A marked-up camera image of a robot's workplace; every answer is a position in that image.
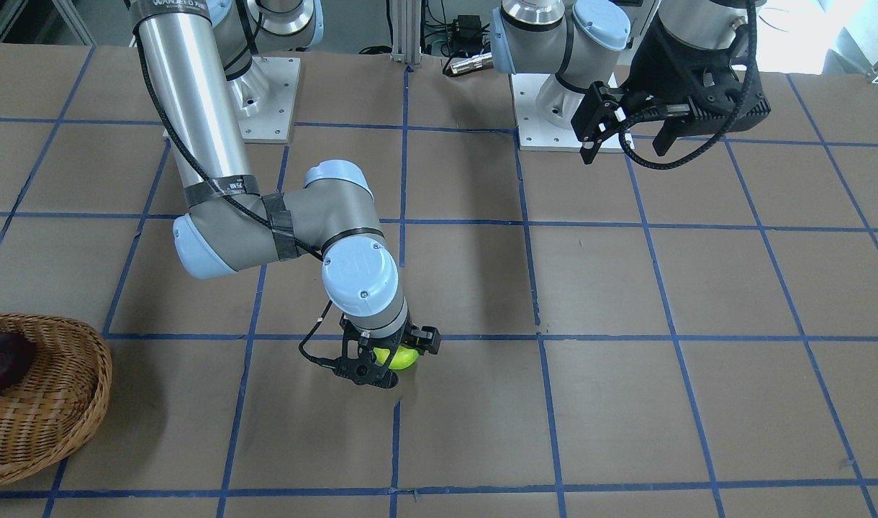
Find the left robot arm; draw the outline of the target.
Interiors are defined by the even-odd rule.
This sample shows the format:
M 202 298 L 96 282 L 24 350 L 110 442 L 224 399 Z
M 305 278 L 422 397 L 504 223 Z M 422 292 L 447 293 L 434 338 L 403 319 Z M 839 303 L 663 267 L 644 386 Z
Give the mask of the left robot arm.
M 620 150 L 678 168 L 771 111 L 757 66 L 761 1 L 659 1 L 627 78 L 610 85 L 632 21 L 610 1 L 504 1 L 489 23 L 492 65 L 511 78 L 522 143 Z

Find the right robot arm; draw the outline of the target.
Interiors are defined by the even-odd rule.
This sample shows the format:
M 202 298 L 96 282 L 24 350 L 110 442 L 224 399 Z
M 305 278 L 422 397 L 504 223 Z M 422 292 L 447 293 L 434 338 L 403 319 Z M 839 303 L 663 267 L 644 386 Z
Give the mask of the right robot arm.
M 311 44 L 322 32 L 314 1 L 130 1 L 137 58 L 173 144 L 188 211 L 173 243 L 195 278 L 219 278 L 315 255 L 344 331 L 381 350 L 436 354 L 441 335 L 416 327 L 399 269 L 353 162 L 326 160 L 296 191 L 264 194 L 239 117 L 258 81 L 258 51 Z

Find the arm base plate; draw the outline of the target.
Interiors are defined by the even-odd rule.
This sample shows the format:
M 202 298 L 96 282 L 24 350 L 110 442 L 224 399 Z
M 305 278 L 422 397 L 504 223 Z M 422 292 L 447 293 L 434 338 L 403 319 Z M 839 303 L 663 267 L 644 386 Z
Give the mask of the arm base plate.
M 568 91 L 548 73 L 515 73 L 510 83 L 521 150 L 580 151 L 571 118 L 583 95 Z
M 297 58 L 253 58 L 248 72 L 225 81 L 216 53 L 149 56 L 150 76 L 168 121 L 166 132 L 192 153 L 228 160 L 245 145 L 286 144 L 297 100 Z

